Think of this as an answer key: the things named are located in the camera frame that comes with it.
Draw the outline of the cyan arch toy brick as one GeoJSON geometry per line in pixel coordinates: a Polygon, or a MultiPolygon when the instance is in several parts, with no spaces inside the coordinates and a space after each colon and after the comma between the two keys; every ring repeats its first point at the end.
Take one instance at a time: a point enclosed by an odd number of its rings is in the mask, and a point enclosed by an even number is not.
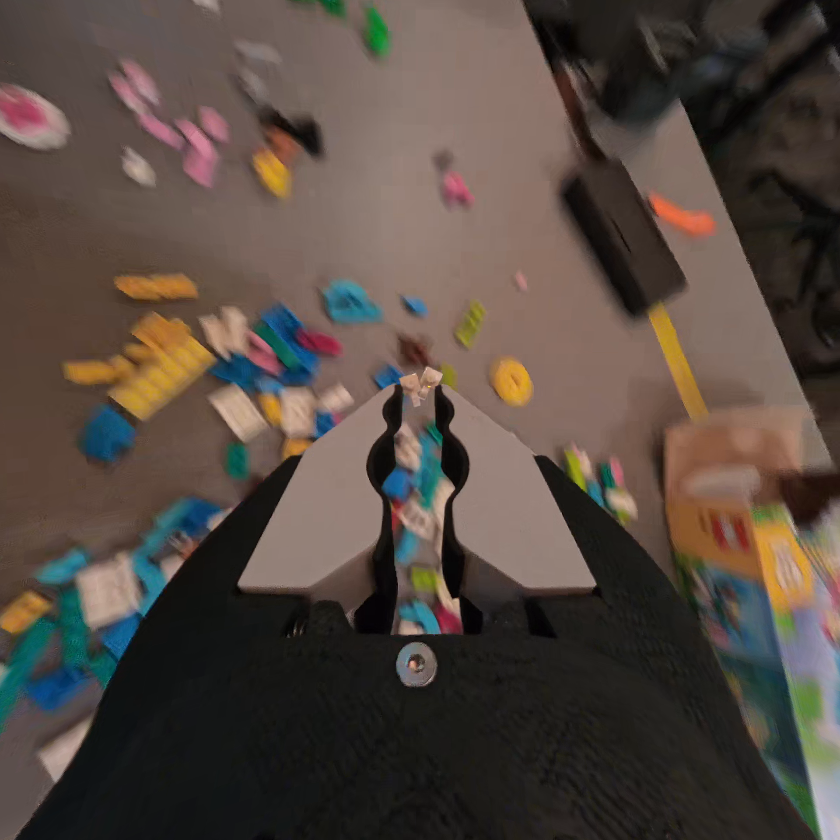
{"type": "Polygon", "coordinates": [[[382,308],[351,280],[333,280],[321,289],[321,295],[324,311],[333,323],[349,326],[383,322],[382,308]]]}

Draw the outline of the white angled toy brick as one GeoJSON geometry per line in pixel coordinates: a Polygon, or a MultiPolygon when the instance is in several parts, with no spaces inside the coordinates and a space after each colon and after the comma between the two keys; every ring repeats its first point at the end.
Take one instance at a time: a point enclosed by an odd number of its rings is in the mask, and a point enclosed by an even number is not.
{"type": "Polygon", "coordinates": [[[402,388],[403,396],[412,407],[417,408],[441,385],[443,378],[443,372],[426,366],[420,374],[411,373],[401,376],[398,384],[402,388]]]}

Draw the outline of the pile of colourful toy bricks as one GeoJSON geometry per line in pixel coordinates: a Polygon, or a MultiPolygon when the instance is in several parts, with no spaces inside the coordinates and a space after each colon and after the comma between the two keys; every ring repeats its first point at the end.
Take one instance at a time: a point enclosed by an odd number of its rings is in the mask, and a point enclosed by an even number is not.
{"type": "MultiPolygon", "coordinates": [[[[440,465],[439,438],[400,426],[395,467],[382,489],[391,503],[395,567],[413,563],[410,537],[441,548],[444,502],[451,482],[440,465]]],[[[599,608],[633,600],[644,575],[657,574],[644,549],[596,506],[551,460],[540,468],[596,582],[586,598],[544,600],[549,606],[599,608]]],[[[496,643],[488,629],[468,640],[435,639],[436,614],[414,618],[418,637],[357,633],[350,613],[315,604],[306,621],[285,629],[243,605],[238,580],[290,476],[286,461],[216,529],[218,509],[185,498],[155,521],[133,551],[89,563],[70,552],[45,567],[42,584],[59,589],[58,612],[31,623],[2,677],[2,721],[31,686],[54,677],[99,680],[98,713],[47,747],[55,782],[80,753],[73,784],[175,786],[209,791],[247,786],[247,779],[290,780],[371,760],[380,742],[398,755],[434,759],[467,744],[448,731],[478,721],[526,683],[539,683],[550,660],[551,626],[524,641],[496,643]]]]}

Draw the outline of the colourful cardboard box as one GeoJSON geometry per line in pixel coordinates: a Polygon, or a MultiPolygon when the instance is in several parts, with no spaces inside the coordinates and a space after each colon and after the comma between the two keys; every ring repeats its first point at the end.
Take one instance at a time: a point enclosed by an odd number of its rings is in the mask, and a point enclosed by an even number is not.
{"type": "Polygon", "coordinates": [[[665,434],[668,531],[752,740],[818,838],[838,838],[838,471],[805,412],[754,406],[665,434]]]}

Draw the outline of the dark brown wedge toy brick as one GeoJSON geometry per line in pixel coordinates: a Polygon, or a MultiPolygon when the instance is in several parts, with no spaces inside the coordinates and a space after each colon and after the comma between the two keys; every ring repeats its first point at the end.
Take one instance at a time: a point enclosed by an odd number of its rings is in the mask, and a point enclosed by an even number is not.
{"type": "Polygon", "coordinates": [[[320,124],[312,117],[291,119],[274,108],[262,108],[258,112],[258,121],[262,134],[264,126],[275,125],[295,137],[302,146],[302,152],[314,159],[323,157],[322,130],[320,124]]]}

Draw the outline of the yellow round toy plate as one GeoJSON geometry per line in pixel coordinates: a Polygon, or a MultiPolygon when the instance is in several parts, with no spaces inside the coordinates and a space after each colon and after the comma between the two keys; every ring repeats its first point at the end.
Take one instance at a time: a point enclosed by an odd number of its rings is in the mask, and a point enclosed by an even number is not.
{"type": "Polygon", "coordinates": [[[490,383],[498,397],[508,406],[525,407],[531,402],[532,378],[519,360],[509,356],[496,360],[490,368],[490,383]]]}

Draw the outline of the black rectangular block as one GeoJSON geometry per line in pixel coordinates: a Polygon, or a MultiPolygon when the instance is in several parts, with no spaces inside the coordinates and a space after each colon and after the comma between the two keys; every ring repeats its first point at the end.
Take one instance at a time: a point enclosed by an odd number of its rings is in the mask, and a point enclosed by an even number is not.
{"type": "Polygon", "coordinates": [[[623,163],[588,161],[562,199],[624,311],[645,318],[686,287],[686,276],[623,163]]]}

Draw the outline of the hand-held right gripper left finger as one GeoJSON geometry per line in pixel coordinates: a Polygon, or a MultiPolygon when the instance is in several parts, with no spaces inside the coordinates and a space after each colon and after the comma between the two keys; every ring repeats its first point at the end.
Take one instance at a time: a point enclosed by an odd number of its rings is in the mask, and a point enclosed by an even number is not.
{"type": "Polygon", "coordinates": [[[391,634],[395,538],[382,485],[396,466],[403,389],[374,395],[287,463],[290,476],[238,580],[238,598],[289,629],[317,603],[360,634],[391,634]]]}

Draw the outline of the yellow round toy brick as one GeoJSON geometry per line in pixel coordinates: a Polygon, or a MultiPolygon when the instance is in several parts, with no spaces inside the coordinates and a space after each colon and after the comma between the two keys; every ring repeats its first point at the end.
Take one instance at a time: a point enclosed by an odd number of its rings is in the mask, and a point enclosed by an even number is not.
{"type": "Polygon", "coordinates": [[[291,195],[292,173],[272,150],[261,148],[251,158],[259,183],[268,193],[281,200],[291,195]]]}

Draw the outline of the yellow tape strip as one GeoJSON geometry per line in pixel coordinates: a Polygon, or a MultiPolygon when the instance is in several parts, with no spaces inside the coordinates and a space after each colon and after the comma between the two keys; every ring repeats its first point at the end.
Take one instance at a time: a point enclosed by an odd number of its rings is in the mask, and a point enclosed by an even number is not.
{"type": "Polygon", "coordinates": [[[647,314],[658,346],[663,354],[671,381],[688,418],[698,422],[708,416],[707,405],[682,349],[679,337],[664,304],[651,307],[647,314]]]}

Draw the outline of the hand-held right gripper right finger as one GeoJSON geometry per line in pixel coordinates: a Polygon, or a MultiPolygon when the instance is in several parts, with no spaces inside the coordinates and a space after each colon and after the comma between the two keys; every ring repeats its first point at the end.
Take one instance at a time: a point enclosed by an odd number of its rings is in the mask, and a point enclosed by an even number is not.
{"type": "Polygon", "coordinates": [[[442,570],[464,634],[507,609],[596,593],[594,576],[540,468],[517,436],[447,385],[434,394],[444,502],[442,570]]]}

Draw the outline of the orange angled toy brick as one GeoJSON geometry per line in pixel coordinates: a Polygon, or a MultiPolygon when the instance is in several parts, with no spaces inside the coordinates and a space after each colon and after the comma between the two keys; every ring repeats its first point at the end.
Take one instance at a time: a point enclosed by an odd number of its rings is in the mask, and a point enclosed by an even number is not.
{"type": "Polygon", "coordinates": [[[287,131],[275,125],[264,126],[262,133],[270,152],[280,163],[286,167],[292,167],[302,152],[299,141],[287,131]]]}

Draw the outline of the group of green toy bricks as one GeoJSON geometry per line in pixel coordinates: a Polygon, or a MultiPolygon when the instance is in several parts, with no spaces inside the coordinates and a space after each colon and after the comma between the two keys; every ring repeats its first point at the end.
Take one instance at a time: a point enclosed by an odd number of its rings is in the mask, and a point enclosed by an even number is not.
{"type": "Polygon", "coordinates": [[[382,2],[373,1],[289,1],[300,7],[317,6],[333,18],[356,27],[366,52],[377,60],[392,51],[392,32],[382,14],[382,2]]]}

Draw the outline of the white round pie toy brick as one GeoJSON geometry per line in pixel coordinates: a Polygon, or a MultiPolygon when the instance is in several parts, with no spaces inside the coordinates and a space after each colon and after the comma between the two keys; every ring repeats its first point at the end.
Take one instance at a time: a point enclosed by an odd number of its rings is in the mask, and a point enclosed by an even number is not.
{"type": "Polygon", "coordinates": [[[70,124],[63,111],[29,89],[1,85],[1,134],[33,151],[67,146],[70,124]]]}

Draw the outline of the group of yellow toy bricks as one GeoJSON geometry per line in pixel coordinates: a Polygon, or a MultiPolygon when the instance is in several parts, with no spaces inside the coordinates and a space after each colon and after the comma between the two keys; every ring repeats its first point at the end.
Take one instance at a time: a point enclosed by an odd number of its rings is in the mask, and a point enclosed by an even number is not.
{"type": "Polygon", "coordinates": [[[108,358],[69,360],[60,369],[68,383],[102,389],[115,409],[137,422],[170,405],[217,360],[185,321],[153,309],[139,317],[129,336],[108,358]]]}

